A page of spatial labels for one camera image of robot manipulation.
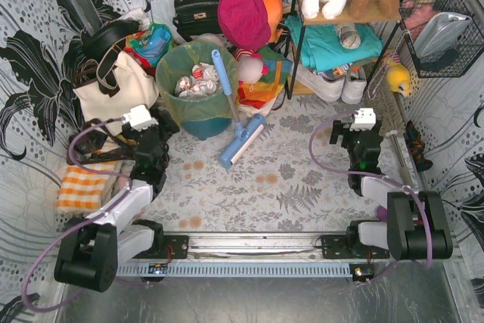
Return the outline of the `blue floor mop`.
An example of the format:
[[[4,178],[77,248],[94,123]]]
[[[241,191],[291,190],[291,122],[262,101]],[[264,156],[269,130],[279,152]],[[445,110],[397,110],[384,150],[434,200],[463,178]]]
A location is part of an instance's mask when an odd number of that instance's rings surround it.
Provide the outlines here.
[[[249,118],[245,125],[241,122],[238,108],[233,98],[231,84],[220,51],[218,49],[213,49],[211,51],[211,57],[213,60],[213,66],[219,75],[222,91],[228,99],[232,119],[234,121],[234,140],[223,150],[219,156],[219,163],[222,165],[222,167],[225,169],[230,169],[265,128],[266,119],[260,113],[256,113]]]

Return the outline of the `teal trash bin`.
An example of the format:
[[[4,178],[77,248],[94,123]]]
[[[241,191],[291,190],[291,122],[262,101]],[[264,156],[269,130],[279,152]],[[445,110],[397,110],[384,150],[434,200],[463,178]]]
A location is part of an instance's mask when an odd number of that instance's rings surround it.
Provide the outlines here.
[[[186,121],[181,124],[181,127],[188,134],[204,141],[224,132],[231,125],[231,122],[231,118],[213,117],[207,120]]]

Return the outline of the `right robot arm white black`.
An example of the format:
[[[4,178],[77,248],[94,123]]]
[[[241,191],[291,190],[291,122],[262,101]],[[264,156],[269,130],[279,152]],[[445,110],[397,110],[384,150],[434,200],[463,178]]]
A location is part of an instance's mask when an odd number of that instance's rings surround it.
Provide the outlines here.
[[[396,260],[448,259],[453,253],[442,200],[436,192],[407,192],[395,186],[378,166],[381,122],[367,130],[334,121],[330,143],[341,142],[349,155],[349,187],[360,197],[375,200],[383,216],[350,222],[345,248],[354,257],[372,253]]]

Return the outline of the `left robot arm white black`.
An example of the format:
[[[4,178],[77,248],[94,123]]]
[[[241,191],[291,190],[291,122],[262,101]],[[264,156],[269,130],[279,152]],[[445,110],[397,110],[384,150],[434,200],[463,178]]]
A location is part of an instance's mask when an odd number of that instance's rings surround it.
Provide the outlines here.
[[[57,282],[104,292],[120,264],[132,258],[171,260],[175,255],[162,225],[135,215],[163,190],[168,140],[180,128],[168,111],[144,105],[125,114],[122,125],[124,134],[135,142],[126,148],[135,163],[127,185],[97,211],[67,223],[54,267]]]

